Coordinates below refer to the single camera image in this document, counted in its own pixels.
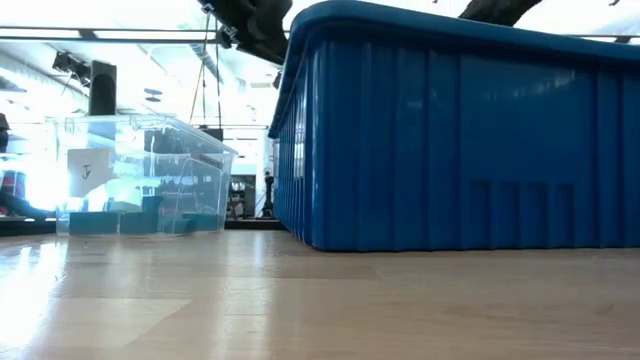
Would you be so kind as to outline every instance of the wooden floor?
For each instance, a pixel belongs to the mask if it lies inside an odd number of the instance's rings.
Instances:
[[[0,239],[0,359],[640,359],[640,252]]]

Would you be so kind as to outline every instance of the transparent storage container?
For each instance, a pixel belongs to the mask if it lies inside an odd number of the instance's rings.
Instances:
[[[162,116],[51,122],[65,178],[58,234],[159,236],[224,228],[237,152],[221,141]]]

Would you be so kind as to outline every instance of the bin rim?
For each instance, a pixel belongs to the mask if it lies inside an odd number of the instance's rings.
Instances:
[[[595,59],[634,63],[640,69],[640,47],[587,40],[566,35],[543,33],[477,21],[450,18],[421,13],[363,1],[330,0],[314,4],[302,10],[291,24],[289,48],[282,71],[279,97],[268,136],[277,139],[283,116],[308,46],[311,32],[326,27],[331,22],[390,26],[410,31],[414,38],[452,36],[456,40],[482,42],[493,47],[514,46],[517,50],[565,55],[575,58],[585,56]]]

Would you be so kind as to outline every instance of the white label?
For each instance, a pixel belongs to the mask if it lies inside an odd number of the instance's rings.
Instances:
[[[114,178],[111,149],[71,149],[68,152],[69,196],[85,197]]]

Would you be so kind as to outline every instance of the large blue container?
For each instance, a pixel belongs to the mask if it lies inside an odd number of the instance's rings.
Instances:
[[[324,2],[270,136],[276,216],[318,249],[640,245],[633,46]]]

